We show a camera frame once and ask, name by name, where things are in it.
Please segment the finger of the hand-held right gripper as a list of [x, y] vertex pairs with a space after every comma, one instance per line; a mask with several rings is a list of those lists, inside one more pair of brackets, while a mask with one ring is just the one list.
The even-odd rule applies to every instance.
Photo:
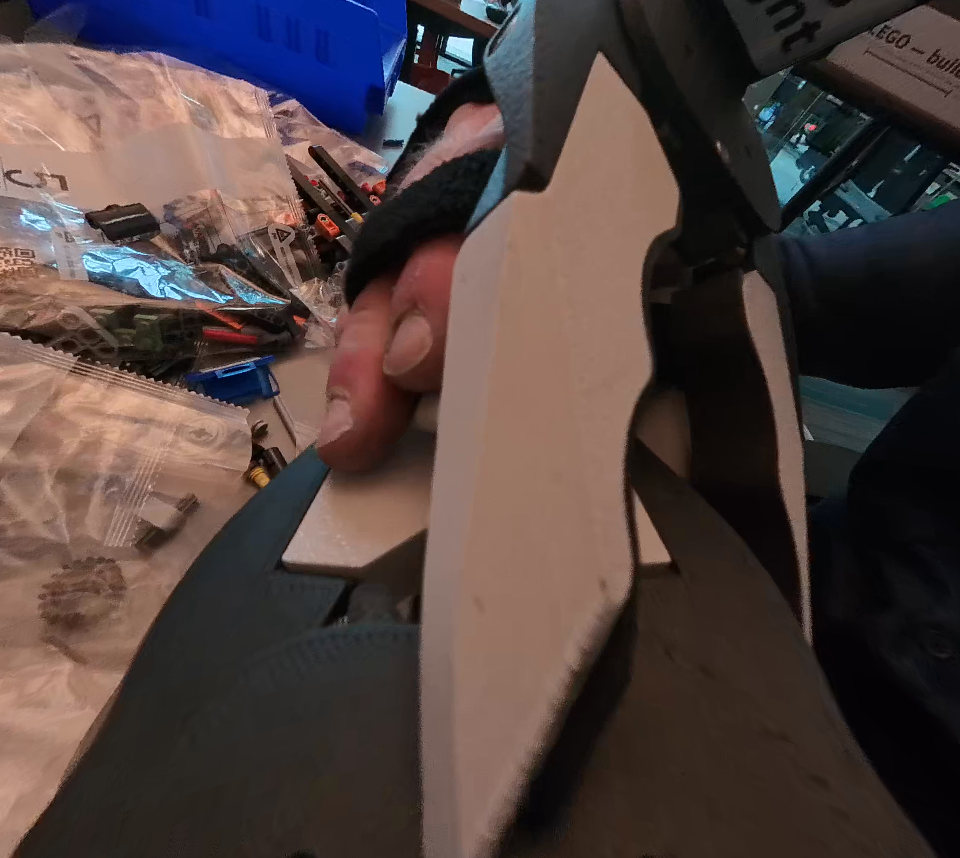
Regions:
[[805, 438], [796, 378], [787, 348], [785, 322], [775, 289], [758, 271], [744, 276], [742, 296], [747, 329], [762, 370], [772, 407], [775, 476], [792, 542], [791, 561], [798, 576], [798, 621], [813, 643], [810, 585], [809, 514], [806, 494]]
[[495, 855], [627, 603], [644, 264], [679, 205], [599, 56], [546, 190], [511, 193], [457, 257], [422, 593], [425, 856]]

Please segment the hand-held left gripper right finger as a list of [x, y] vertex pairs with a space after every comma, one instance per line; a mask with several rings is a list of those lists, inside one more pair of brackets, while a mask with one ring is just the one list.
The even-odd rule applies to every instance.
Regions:
[[671, 566], [673, 559], [669, 550], [637, 492], [633, 492], [633, 518], [640, 565], [642, 567]]

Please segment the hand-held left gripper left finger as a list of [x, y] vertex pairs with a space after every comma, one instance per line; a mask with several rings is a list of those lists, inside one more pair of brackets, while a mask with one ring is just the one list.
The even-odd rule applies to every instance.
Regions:
[[330, 471], [283, 552], [291, 571], [366, 571], [429, 522], [436, 430], [412, 427], [373, 470]]

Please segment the blue toy frame piece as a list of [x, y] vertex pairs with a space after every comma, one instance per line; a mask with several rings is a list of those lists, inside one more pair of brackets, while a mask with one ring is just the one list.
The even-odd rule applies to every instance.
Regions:
[[273, 356], [245, 359], [219, 368], [188, 372], [189, 391], [234, 406], [268, 400], [280, 395], [281, 387], [272, 366]]

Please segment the black toy assembly orange connectors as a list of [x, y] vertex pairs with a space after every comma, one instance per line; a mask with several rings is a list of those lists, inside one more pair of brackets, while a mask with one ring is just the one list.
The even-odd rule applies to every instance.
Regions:
[[321, 255], [349, 255], [367, 216], [382, 204], [386, 182], [359, 183], [321, 145], [309, 146], [307, 153], [313, 170], [289, 154], [286, 161], [308, 229]]

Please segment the person's right forearm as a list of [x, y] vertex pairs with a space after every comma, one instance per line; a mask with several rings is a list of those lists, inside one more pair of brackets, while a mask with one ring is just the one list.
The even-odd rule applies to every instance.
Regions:
[[781, 236], [798, 370], [862, 389], [958, 387], [959, 204]]

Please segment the person's right hand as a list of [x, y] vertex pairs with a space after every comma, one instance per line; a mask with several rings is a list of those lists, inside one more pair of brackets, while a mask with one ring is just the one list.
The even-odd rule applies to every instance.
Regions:
[[380, 464], [443, 383], [454, 265], [505, 141], [495, 104], [456, 109], [414, 148], [358, 238], [316, 449], [330, 468]]

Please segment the small black yellow toy pin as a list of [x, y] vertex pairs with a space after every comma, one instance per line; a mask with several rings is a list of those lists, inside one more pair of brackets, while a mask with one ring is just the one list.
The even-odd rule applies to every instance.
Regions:
[[254, 443], [244, 479], [255, 489], [265, 489], [288, 466], [282, 451], [276, 446], [264, 447]]

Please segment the person's dark blue shirt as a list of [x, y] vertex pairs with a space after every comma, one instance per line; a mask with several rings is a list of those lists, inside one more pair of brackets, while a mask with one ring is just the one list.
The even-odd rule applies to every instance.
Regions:
[[945, 369], [811, 515], [814, 641], [846, 722], [937, 856], [959, 854], [959, 390]]

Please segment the framed printed sign on stand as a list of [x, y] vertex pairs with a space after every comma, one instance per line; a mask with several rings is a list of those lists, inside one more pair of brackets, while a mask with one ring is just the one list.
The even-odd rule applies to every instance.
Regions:
[[920, 6], [875, 25], [805, 71], [863, 108], [958, 143], [958, 0]]

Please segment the wooden table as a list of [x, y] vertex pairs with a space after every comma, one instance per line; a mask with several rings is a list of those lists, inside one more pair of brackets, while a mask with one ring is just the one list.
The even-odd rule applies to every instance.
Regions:
[[[453, 0], [406, 0], [406, 49], [399, 79], [416, 87], [426, 84], [427, 91], [437, 94], [441, 87], [439, 59], [447, 58], [463, 69], [480, 64], [499, 26], [488, 20], [483, 2], [478, 8], [475, 14]], [[471, 41], [469, 60], [445, 53], [452, 37]]]

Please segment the small black toy gear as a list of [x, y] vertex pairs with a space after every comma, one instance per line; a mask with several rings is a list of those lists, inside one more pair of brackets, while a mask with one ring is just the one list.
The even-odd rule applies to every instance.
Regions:
[[125, 602], [127, 592], [125, 575], [113, 558], [74, 560], [42, 585], [38, 614], [51, 629], [84, 632], [110, 619]]

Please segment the black chunky toy connector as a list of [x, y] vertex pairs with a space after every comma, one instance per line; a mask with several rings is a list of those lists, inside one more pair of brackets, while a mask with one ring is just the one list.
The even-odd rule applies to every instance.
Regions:
[[149, 241], [162, 234], [158, 218], [140, 203], [111, 204], [87, 211], [83, 216], [90, 228], [98, 231], [106, 241], [117, 245]]

